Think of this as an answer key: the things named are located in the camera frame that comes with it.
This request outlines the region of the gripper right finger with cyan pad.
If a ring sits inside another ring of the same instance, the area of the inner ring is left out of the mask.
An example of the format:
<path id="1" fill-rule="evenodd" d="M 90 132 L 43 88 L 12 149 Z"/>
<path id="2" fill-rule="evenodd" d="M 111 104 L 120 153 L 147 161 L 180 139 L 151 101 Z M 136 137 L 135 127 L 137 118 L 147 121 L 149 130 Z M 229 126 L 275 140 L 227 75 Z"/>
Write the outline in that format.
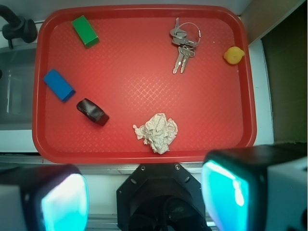
<path id="1" fill-rule="evenodd" d="M 202 166 L 205 207 L 221 231 L 305 231 L 305 143 L 210 151 Z"/>

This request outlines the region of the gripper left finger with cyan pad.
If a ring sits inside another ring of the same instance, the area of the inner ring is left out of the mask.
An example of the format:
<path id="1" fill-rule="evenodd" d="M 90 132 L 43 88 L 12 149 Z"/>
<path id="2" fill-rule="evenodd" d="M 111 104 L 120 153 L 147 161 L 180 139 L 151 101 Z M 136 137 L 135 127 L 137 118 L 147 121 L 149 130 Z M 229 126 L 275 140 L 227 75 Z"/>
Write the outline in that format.
<path id="1" fill-rule="evenodd" d="M 76 166 L 0 171 L 2 231 L 84 231 L 88 216 L 88 185 Z"/>

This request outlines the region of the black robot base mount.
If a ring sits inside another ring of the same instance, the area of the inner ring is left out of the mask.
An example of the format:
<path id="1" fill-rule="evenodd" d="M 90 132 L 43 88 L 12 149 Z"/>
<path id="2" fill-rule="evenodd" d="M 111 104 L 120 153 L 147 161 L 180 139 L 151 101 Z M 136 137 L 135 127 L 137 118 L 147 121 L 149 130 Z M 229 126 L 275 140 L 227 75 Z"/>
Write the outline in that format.
<path id="1" fill-rule="evenodd" d="M 209 231 L 200 182 L 180 164 L 141 164 L 116 191 L 122 231 Z"/>

